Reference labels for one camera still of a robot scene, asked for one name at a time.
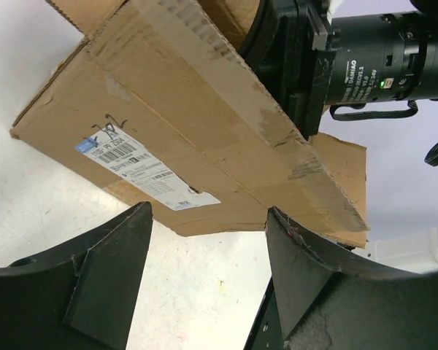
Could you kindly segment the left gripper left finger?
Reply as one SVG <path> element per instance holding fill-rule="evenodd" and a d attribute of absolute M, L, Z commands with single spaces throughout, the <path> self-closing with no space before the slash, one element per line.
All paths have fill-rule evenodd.
<path fill-rule="evenodd" d="M 0 268 L 0 349 L 124 349 L 152 227 L 141 202 Z"/>

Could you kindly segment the brown cardboard express box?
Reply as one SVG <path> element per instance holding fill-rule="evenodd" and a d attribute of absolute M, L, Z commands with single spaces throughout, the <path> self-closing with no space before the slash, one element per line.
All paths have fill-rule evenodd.
<path fill-rule="evenodd" d="M 181 236 L 264 228 L 276 206 L 366 244 L 366 150 L 310 140 L 239 56 L 257 1 L 52 1 L 83 34 L 11 134 Z"/>

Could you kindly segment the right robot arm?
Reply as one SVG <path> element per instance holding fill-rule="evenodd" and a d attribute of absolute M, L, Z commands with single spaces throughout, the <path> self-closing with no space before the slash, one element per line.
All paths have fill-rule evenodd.
<path fill-rule="evenodd" d="M 367 147 L 360 254 L 438 271 L 438 1 L 333 18 L 338 1 L 260 1 L 239 54 L 306 140 L 321 129 Z"/>

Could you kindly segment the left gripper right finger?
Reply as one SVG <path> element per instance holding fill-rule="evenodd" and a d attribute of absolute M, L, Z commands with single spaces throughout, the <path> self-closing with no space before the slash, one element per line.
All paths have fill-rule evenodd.
<path fill-rule="evenodd" d="M 438 271 L 363 258 L 268 210 L 284 349 L 438 349 Z"/>

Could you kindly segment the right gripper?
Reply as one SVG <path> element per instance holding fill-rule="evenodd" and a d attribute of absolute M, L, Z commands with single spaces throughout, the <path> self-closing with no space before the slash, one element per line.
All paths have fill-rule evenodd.
<path fill-rule="evenodd" d="M 329 1 L 260 1 L 240 56 L 306 139 L 320 126 L 338 49 Z"/>

